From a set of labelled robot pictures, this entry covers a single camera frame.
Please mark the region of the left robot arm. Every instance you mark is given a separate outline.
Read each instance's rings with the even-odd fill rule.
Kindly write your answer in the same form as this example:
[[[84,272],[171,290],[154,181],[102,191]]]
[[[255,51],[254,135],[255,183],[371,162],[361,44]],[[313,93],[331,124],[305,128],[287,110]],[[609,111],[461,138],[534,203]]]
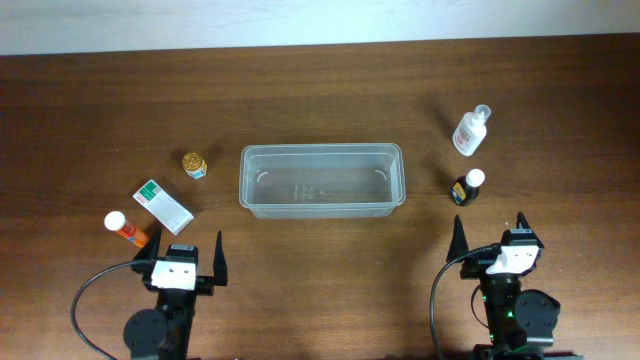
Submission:
[[[129,318],[123,339],[133,359],[186,360],[197,298],[211,296],[228,283],[222,234],[216,236],[211,276],[197,273],[197,247],[173,244],[160,257],[160,240],[157,230],[132,266],[145,288],[157,294],[156,305]]]

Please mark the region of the white spray bottle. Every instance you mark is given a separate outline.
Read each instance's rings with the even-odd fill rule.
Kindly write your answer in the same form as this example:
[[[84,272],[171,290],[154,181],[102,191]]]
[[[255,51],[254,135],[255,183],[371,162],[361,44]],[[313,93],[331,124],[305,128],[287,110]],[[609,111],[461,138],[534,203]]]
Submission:
[[[487,135],[486,123],[491,116],[489,106],[480,104],[462,117],[452,135],[452,143],[463,156],[470,157]]]

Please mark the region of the clear plastic container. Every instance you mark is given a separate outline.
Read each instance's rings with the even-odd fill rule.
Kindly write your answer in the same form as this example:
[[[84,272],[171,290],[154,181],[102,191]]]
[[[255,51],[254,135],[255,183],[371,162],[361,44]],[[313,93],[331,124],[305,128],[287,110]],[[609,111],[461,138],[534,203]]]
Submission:
[[[406,200],[394,143],[250,145],[239,203],[259,219],[386,217]]]

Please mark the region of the dark bottle white cap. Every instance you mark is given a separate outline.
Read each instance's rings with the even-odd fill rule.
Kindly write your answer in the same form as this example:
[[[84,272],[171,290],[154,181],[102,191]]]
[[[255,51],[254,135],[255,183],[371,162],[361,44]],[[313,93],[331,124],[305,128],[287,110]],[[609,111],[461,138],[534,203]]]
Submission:
[[[480,169],[472,169],[459,177],[450,190],[454,203],[458,206],[470,205],[479,195],[480,186],[485,179],[486,175]]]

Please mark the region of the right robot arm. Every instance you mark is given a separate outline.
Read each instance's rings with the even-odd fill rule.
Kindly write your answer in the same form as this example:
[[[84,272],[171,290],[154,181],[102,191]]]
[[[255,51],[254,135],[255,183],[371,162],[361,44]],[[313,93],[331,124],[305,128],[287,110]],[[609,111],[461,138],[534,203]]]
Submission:
[[[536,269],[543,250],[523,213],[500,242],[474,250],[461,219],[454,218],[446,261],[462,265],[461,278],[479,282],[491,340],[473,348],[474,359],[542,359],[553,345],[560,303],[540,290],[521,287],[521,278]]]

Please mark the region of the small jar gold lid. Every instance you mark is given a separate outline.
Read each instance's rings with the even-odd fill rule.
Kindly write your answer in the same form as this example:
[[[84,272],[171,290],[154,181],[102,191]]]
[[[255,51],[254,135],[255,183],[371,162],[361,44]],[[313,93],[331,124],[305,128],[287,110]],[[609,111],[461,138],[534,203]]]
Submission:
[[[198,153],[187,153],[182,158],[182,166],[185,172],[194,179],[202,178],[207,173],[207,164]]]

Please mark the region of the white green medicine box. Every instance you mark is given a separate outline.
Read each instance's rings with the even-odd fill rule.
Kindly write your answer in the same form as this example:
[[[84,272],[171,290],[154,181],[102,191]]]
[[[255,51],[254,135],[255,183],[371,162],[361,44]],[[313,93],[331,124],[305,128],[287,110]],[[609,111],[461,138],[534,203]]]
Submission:
[[[193,220],[194,216],[171,197],[153,179],[140,187],[132,198],[153,215],[173,235],[178,235]]]

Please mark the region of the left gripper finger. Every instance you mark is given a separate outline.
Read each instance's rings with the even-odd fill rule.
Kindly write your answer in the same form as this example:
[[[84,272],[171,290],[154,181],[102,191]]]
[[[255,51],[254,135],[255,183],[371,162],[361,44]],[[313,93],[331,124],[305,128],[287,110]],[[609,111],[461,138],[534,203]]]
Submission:
[[[151,261],[157,258],[159,245],[161,241],[162,229],[157,228],[153,235],[150,237],[149,242],[139,250],[134,261]]]
[[[213,285],[226,286],[228,284],[228,267],[223,250],[222,232],[217,233],[213,258]]]

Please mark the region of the orange tube white cap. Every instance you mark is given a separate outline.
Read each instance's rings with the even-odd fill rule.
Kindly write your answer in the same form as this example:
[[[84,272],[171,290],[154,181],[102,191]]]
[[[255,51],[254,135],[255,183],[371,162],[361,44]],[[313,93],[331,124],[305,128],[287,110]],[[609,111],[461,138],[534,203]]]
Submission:
[[[120,211],[109,212],[104,218],[104,226],[139,248],[143,248],[149,242],[149,237],[140,228],[128,221]]]

